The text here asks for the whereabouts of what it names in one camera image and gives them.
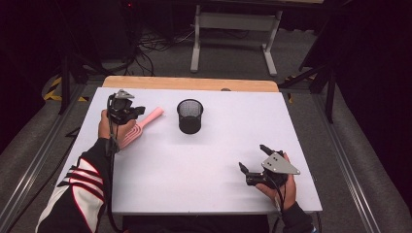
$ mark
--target gray floor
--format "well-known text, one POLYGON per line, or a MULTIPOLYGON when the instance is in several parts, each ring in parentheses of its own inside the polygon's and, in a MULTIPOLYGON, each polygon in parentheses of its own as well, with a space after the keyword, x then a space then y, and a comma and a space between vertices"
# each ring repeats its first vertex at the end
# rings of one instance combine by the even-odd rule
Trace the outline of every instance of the gray floor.
MULTIPOLYGON (((268 75, 264 58, 259 48, 265 34, 250 33, 244 39, 234 39, 222 31, 202 31, 202 47, 199 71, 193 74, 189 71, 191 60, 191 41, 184 41, 166 51, 153 51, 148 54, 154 63, 154 73, 159 77, 201 77, 220 79, 274 80, 282 83, 289 75, 299 74, 300 65, 306 52, 310 49, 316 37, 311 32, 279 31, 275 38, 272 55, 278 76, 268 75)), ((146 67, 148 60, 138 58, 146 67)), ((116 66, 108 63, 105 66, 116 66)), ((142 76, 142 70, 133 64, 128 69, 134 76, 142 76)), ((83 96, 92 98, 95 89, 101 81, 89 81, 83 96)), ((319 99, 325 100, 325 94, 312 95, 305 91, 308 82, 298 83, 285 92, 285 100, 290 111, 296 134, 306 156, 309 168, 315 179, 324 210, 321 220, 324 232, 412 232, 412 221, 394 185, 386 175, 373 148, 364 137, 351 112, 337 89, 333 111, 334 124, 324 121, 324 114, 316 104, 319 99), (286 93, 292 94, 292 103, 286 93), (336 132, 341 147, 348 157, 350 168, 356 174, 360 191, 367 200, 368 207, 380 230, 369 230, 362 220, 356 194, 348 185, 348 177, 342 172, 339 153, 329 132, 336 132)), ((89 102, 76 102, 62 129, 56 136, 56 142, 41 169, 37 179, 31 185, 24 202, 34 195, 52 172, 60 157, 69 147, 71 139, 64 135, 82 125, 89 102)), ((0 206, 6 206, 12 197, 19 179, 30 165, 38 148, 47 137, 53 122, 57 119, 58 101, 47 101, 46 106, 32 118, 10 143, 0 156, 0 206)), ((41 192, 30 208, 25 212, 12 232, 33 232, 37 219, 52 193, 52 183, 60 173, 57 171, 51 183, 41 192)), ((112 232, 108 220, 103 218, 100 232, 112 232)))

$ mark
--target wooden table edge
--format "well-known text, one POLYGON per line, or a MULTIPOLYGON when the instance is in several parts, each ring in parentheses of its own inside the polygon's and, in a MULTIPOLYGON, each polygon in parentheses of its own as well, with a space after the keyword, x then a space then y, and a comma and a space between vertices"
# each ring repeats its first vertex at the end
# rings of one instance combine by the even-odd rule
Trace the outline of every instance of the wooden table edge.
POLYGON ((279 92, 273 81, 223 80, 172 77, 132 77, 109 76, 103 87, 141 88, 141 89, 196 89, 196 90, 232 90, 250 92, 279 92))

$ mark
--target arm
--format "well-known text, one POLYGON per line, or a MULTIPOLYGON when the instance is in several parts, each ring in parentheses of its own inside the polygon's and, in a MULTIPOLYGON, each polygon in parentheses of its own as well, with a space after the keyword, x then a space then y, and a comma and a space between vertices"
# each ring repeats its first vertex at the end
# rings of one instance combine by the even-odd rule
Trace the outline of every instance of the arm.
MULTIPOLYGON (((98 139, 84 152, 54 189, 48 206, 43 210, 36 232, 95 232, 110 196, 109 157, 105 156, 110 138, 107 112, 103 111, 99 123, 98 139)), ((134 126, 114 125, 118 140, 134 126)))
MULTIPOLYGON (((256 188, 268 196, 273 205, 276 205, 276 200, 279 200, 278 192, 270 187, 258 183, 256 188)), ((316 232, 312 224, 312 218, 306 215, 296 202, 296 183, 293 175, 288 176, 288 181, 281 187, 281 192, 286 196, 284 202, 284 210, 282 211, 282 220, 285 223, 284 233, 310 233, 316 232)))

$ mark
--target black sleeve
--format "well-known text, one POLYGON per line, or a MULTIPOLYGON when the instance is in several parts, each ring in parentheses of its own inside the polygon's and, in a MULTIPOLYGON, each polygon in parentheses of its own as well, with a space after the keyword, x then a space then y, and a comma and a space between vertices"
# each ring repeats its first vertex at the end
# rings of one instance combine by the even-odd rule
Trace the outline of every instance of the black sleeve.
POLYGON ((110 196, 107 139, 98 139, 54 189, 36 232, 95 232, 110 196))
POLYGON ((310 233, 315 230, 312 218, 303 212, 297 202, 283 212, 282 220, 285 223, 284 233, 310 233))

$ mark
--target metal frame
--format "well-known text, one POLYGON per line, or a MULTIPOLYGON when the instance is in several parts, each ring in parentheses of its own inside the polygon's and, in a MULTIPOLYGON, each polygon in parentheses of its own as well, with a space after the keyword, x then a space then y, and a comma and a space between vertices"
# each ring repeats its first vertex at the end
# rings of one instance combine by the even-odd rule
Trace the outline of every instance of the metal frame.
POLYGON ((323 113, 324 111, 324 103, 322 97, 319 94, 312 95, 313 101, 315 102, 316 108, 320 113, 320 117, 322 118, 327 134, 330 140, 333 143, 333 146, 336 150, 336 159, 337 163, 342 170, 342 174, 345 178, 346 184, 349 187, 349 191, 352 194, 352 198, 354 199, 355 205, 358 208, 360 213, 360 218, 363 222, 364 228, 368 233, 380 233, 381 230, 376 222, 376 219, 370 210, 369 204, 367 203, 366 196, 364 194, 363 188, 361 187, 360 182, 358 181, 357 176, 349 162, 348 156, 346 155, 345 150, 340 142, 340 139, 334 129, 333 124, 329 123, 327 116, 323 113))
POLYGON ((190 71, 196 73, 199 69, 200 28, 238 29, 269 32, 267 43, 262 44, 262 51, 269 74, 271 76, 276 76, 277 71, 270 51, 279 27, 281 16, 282 12, 277 12, 276 16, 201 13, 200 6, 197 5, 194 18, 194 45, 190 71))
POLYGON ((56 141, 56 135, 60 131, 66 118, 69 116, 71 110, 73 109, 73 106, 76 104, 76 100, 79 99, 79 97, 82 95, 84 88, 85 86, 83 84, 76 85, 73 90, 74 93, 72 94, 71 104, 68 105, 66 111, 64 111, 62 115, 57 116, 57 119, 51 127, 49 134, 46 136, 45 141, 40 146, 26 172, 18 182, 18 185, 13 192, 12 197, 9 199, 9 202, 3 208, 3 211, 0 215, 0 232, 6 232, 10 227, 10 224, 14 220, 14 217, 17 214, 20 205, 24 201, 24 198, 29 192, 31 185, 36 180, 37 176, 40 173, 40 170, 43 167, 43 164, 46 162, 52 146, 56 141))

